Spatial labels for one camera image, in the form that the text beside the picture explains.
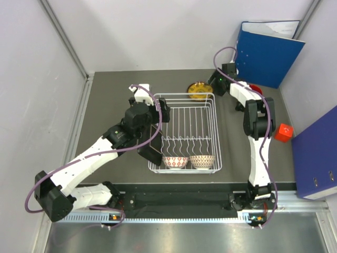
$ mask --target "brown patterned bowl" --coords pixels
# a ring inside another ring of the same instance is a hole
[[[193,155],[190,157],[191,164],[198,170],[208,170],[215,161],[214,155]]]
[[[188,157],[163,157],[164,164],[170,169],[182,169],[189,161]]]

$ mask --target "patterned bowl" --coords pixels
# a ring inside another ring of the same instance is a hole
[[[163,157],[164,164],[170,169],[182,169],[189,161],[188,157]]]
[[[215,161],[214,155],[193,155],[190,157],[191,164],[198,170],[208,170]]]

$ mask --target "red object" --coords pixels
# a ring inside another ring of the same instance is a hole
[[[292,126],[281,123],[274,138],[278,141],[287,142],[293,136],[293,131],[294,128]]]
[[[262,90],[261,90],[259,87],[257,87],[256,85],[250,84],[249,87],[250,87],[253,91],[257,91],[257,92],[259,92],[261,95],[263,95],[263,94],[262,94]]]

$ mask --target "white wire dish rack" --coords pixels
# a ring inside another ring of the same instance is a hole
[[[189,95],[204,94],[207,99],[191,99]],[[171,108],[169,123],[162,124],[163,157],[187,157],[214,155],[214,164],[207,170],[193,167],[190,161],[181,169],[157,166],[148,162],[155,173],[203,173],[210,174],[222,168],[219,131],[217,128],[215,97],[213,93],[158,93]]]

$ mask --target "wall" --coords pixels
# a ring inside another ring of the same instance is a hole
[[[281,92],[297,134],[337,105],[337,1],[323,0],[301,36],[301,54]],[[327,197],[337,224],[337,195]]]
[[[301,19],[311,0],[49,2],[94,72],[213,68],[214,53],[235,45],[242,21]]]
[[[63,161],[84,79],[37,0],[0,3],[0,244],[30,252],[39,215],[24,200]]]

